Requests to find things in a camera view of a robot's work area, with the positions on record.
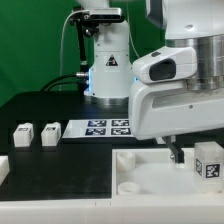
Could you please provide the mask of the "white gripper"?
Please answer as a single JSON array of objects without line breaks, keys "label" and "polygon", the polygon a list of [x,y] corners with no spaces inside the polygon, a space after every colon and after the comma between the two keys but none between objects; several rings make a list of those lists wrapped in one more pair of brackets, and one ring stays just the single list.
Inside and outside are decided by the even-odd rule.
[{"label": "white gripper", "polygon": [[[132,134],[139,140],[224,127],[224,90],[192,92],[187,81],[197,71],[191,47],[162,47],[133,63],[137,81],[129,96]],[[184,163],[184,151],[165,138],[171,160]]]}]

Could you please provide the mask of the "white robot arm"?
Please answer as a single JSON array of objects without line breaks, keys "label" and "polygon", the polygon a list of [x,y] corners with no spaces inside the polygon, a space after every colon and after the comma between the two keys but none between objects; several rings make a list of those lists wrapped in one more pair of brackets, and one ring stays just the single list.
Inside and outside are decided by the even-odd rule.
[{"label": "white robot arm", "polygon": [[174,160],[179,134],[224,127],[224,0],[145,0],[148,26],[131,31],[109,0],[78,0],[94,38],[87,99],[128,104],[132,134],[160,137]]}]

